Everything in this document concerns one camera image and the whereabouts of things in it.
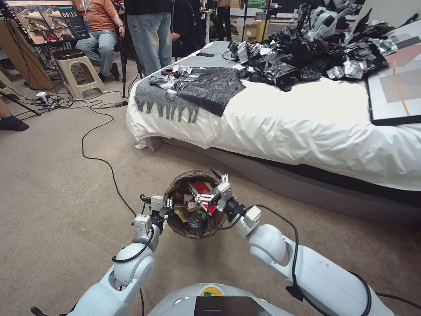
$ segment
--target stool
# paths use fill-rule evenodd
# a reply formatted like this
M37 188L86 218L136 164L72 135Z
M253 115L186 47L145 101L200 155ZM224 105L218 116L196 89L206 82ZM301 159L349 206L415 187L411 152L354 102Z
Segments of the stool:
M57 69L63 78L63 83L70 94L77 100L83 100L83 92L98 88L102 93L107 92L94 66L84 52L78 49L61 50L53 53ZM71 67L79 63L85 75L74 77ZM82 80L90 80L85 84L78 84Z
M19 99L26 97L1 71L0 82L5 86L4 88L0 87L0 91L4 94L14 94Z

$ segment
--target brown stool cushion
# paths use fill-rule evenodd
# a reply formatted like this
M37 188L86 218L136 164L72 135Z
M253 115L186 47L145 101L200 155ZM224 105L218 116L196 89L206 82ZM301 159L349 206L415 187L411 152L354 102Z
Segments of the brown stool cushion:
M76 48L70 50L59 50L53 52L54 59L67 60L86 56L84 52Z

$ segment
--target yellow sticker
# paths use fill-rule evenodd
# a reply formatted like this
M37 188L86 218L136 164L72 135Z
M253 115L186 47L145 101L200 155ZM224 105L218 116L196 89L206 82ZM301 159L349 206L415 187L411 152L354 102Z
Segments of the yellow sticker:
M220 289L217 289L216 287L207 287L205 288L202 293L200 294L200 296L209 296L210 293L211 295L224 295Z

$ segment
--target beige carpet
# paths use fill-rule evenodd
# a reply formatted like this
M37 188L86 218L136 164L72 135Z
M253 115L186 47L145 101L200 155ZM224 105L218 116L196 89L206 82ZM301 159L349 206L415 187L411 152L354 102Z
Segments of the beige carpet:
M136 73L133 63L129 70L131 81ZM108 82L107 87L121 90L117 82ZM121 100L117 93L101 99ZM10 108L14 114L23 111L15 104ZM291 200L189 150L164 145L155 154L139 151L126 128L126 107L102 111L115 121L86 138L86 153L112 164L121 193L136 211L141 210L141 193L163 193L178 174L213 166L229 173L239 201L266 204L293 221L302 244L360 274L376 291L421 302L421 255L404 228ZM111 257L131 242L133 216L118 197L108 166L81 154L82 136L106 120L86 108L58 109L28 119L30 129L25 132L0 132L1 315L29 315L33 305L49 315L67 312L100 280ZM262 222L293 238L291 228L272 214L265 212ZM235 231L194 241L167 227L155 260L153 277L143 288L147 312L170 291L209 281L246 289L294 315L318 315L250 258L247 243ZM385 302L401 314L420 314ZM141 315L139 296L130 315Z

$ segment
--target white bedsheet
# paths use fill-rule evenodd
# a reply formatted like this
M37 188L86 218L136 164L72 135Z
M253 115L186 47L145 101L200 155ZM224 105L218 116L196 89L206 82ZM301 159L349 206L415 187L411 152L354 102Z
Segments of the white bedsheet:
M202 148L306 164L344 176L402 190L421 190L421 124L374 126L366 89L358 83L320 81L275 86L243 81L221 118L199 110L195 123L140 112L130 93L127 126L140 147L164 136Z

